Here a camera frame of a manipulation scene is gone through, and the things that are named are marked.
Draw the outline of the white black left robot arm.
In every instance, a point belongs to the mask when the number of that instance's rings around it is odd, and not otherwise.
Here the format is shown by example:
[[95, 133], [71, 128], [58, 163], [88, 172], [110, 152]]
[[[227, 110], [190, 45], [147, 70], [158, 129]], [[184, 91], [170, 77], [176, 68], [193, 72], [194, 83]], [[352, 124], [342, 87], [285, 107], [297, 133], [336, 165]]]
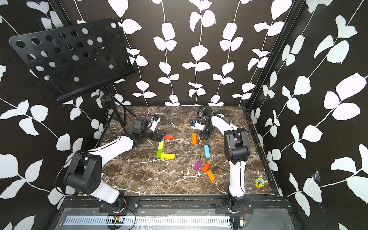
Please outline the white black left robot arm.
[[108, 204], [115, 204], [121, 193], [102, 181], [102, 168], [110, 160], [140, 145], [144, 140], [162, 141], [164, 131], [144, 131], [140, 135], [126, 133], [96, 149], [75, 154], [64, 175], [65, 185], [91, 195]]

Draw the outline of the yellow long block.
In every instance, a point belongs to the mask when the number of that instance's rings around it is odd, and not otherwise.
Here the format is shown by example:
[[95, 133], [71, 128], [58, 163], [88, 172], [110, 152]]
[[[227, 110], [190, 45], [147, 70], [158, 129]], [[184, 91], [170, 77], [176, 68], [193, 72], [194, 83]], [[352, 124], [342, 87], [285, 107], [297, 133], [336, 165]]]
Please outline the yellow long block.
[[175, 154], [166, 154], [166, 153], [162, 153], [162, 154], [161, 154], [161, 159], [174, 160], [174, 159], [175, 159]]

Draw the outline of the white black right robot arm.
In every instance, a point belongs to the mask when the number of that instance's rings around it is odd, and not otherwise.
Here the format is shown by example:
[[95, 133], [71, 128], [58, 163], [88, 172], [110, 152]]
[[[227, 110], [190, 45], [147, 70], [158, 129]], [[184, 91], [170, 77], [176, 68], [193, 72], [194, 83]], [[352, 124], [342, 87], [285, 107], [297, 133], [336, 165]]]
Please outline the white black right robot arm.
[[230, 205], [234, 207], [245, 204], [245, 168], [251, 153], [246, 129], [238, 128], [219, 113], [204, 112], [200, 120], [200, 124], [204, 125], [200, 132], [202, 137], [209, 138], [214, 128], [223, 134], [223, 151], [230, 165]]

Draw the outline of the yellow blue small toy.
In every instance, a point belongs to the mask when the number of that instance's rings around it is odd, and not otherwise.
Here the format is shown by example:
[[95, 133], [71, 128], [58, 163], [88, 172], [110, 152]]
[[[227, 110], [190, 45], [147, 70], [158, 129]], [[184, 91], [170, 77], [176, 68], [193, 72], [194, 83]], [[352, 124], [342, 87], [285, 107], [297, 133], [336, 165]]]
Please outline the yellow blue small toy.
[[265, 185], [265, 181], [264, 181], [264, 179], [263, 179], [263, 178], [261, 178], [261, 177], [259, 177], [259, 178], [255, 179], [255, 185], [256, 185], [256, 187], [257, 187], [257, 188], [262, 188], [262, 187], [264, 187], [264, 185]]

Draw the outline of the orange block lower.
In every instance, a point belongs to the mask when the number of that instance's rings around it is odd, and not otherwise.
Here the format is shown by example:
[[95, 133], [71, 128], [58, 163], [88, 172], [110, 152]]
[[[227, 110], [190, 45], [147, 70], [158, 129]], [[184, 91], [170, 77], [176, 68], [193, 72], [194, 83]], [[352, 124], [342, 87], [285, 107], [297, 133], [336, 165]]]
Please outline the orange block lower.
[[215, 178], [215, 176], [214, 176], [214, 174], [213, 174], [213, 172], [211, 170], [208, 170], [206, 173], [207, 173], [207, 175], [208, 175], [208, 177], [209, 177], [209, 179], [210, 179], [211, 182], [213, 182], [214, 180], [216, 180], [216, 178]]

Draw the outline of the black perforated music stand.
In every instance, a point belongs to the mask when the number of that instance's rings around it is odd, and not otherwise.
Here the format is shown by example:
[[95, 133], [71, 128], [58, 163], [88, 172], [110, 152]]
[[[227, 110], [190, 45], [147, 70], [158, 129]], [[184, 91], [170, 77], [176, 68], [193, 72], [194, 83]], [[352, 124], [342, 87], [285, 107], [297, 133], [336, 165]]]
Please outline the black perforated music stand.
[[10, 46], [58, 102], [94, 92], [133, 74], [114, 19], [20, 34]]

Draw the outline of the green block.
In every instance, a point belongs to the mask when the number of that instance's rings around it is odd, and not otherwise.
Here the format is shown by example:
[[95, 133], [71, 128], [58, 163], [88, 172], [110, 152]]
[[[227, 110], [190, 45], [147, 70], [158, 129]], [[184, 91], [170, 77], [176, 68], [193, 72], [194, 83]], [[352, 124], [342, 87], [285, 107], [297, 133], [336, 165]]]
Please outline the green block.
[[161, 158], [162, 152], [163, 152], [163, 150], [162, 150], [162, 149], [158, 149], [158, 151], [157, 151], [157, 155], [156, 155], [156, 158], [157, 158], [157, 159], [160, 159], [160, 158]]

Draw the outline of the red block group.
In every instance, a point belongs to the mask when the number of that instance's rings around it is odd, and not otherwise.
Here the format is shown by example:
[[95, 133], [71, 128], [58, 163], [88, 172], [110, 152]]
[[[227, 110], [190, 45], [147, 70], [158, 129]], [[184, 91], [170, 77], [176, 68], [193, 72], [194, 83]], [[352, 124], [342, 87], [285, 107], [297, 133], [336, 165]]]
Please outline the red block group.
[[209, 163], [205, 163], [205, 165], [202, 168], [202, 172], [206, 173], [209, 170], [210, 164]]

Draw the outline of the red-orange small block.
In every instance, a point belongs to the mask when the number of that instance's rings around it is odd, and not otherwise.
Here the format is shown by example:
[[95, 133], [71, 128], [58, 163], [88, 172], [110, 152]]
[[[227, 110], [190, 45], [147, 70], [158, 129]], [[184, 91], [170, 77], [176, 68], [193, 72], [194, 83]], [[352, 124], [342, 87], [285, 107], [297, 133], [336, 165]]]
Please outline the red-orange small block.
[[173, 140], [173, 135], [165, 135], [165, 140]]

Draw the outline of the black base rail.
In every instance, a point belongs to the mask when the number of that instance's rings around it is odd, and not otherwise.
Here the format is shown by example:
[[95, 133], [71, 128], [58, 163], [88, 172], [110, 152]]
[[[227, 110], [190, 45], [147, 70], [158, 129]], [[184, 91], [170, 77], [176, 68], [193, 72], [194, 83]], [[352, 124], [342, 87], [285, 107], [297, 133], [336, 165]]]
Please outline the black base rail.
[[235, 215], [253, 213], [255, 209], [285, 209], [292, 213], [287, 198], [267, 194], [247, 195], [244, 202], [235, 204], [225, 195], [126, 195], [127, 207], [137, 213], [143, 209], [215, 209], [216, 213]]

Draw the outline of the orange long block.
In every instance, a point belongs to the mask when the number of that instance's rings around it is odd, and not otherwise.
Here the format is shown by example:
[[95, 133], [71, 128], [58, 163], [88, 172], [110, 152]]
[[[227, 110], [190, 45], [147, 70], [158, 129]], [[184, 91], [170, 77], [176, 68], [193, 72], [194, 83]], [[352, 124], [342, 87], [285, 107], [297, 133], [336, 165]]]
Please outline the orange long block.
[[196, 145], [197, 144], [197, 136], [196, 133], [192, 133], [192, 144]]

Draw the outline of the light yellow-green block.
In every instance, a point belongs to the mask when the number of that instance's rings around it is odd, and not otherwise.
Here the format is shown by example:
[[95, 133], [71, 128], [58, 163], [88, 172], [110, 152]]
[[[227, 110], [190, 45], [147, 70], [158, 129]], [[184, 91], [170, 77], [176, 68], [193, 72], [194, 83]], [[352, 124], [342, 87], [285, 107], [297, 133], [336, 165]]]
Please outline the light yellow-green block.
[[163, 147], [164, 147], [164, 141], [159, 142], [158, 149], [159, 149], [159, 150], [162, 150], [162, 149], [163, 149]]

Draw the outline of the purple block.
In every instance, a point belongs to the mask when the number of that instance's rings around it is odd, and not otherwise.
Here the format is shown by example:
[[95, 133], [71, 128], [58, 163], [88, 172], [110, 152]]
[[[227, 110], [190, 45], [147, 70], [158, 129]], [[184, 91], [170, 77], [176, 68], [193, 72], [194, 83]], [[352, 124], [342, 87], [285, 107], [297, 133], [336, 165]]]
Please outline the purple block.
[[194, 169], [195, 171], [198, 171], [198, 170], [200, 169], [201, 165], [202, 165], [202, 162], [198, 161], [198, 162], [196, 162], [196, 164], [194, 165], [193, 169]]

